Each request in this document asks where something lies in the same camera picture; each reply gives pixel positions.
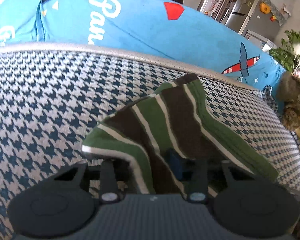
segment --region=blue blanket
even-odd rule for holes
[[[169,0],[0,0],[0,45],[69,42],[142,52],[275,94],[282,66],[234,31]]]

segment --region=screw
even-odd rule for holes
[[[151,197],[150,198],[150,201],[155,201],[155,200],[157,200],[158,198],[156,197],[156,196],[153,196],[153,197]]]
[[[113,192],[104,193],[101,196],[101,199],[105,202],[112,202],[118,199],[118,195]]]
[[[189,199],[193,202],[201,202],[206,199],[206,195],[201,192],[194,192],[190,194]]]

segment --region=green leaves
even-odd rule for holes
[[[300,32],[286,30],[284,33],[287,35],[288,40],[281,39],[281,48],[271,49],[269,55],[278,61],[287,71],[292,72],[293,68],[298,64],[297,59],[294,61],[293,45],[300,43]]]

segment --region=striped towel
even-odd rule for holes
[[[278,177],[263,156],[209,114],[204,87],[195,74],[164,83],[108,116],[82,143],[85,153],[128,161],[144,194],[184,193],[164,158],[171,148],[182,158],[229,159],[271,181]]]

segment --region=stainless steel refrigerator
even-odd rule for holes
[[[264,14],[259,9],[259,0],[237,0],[225,26],[245,36],[247,30],[274,41],[280,26],[278,21],[270,20],[272,14]]]

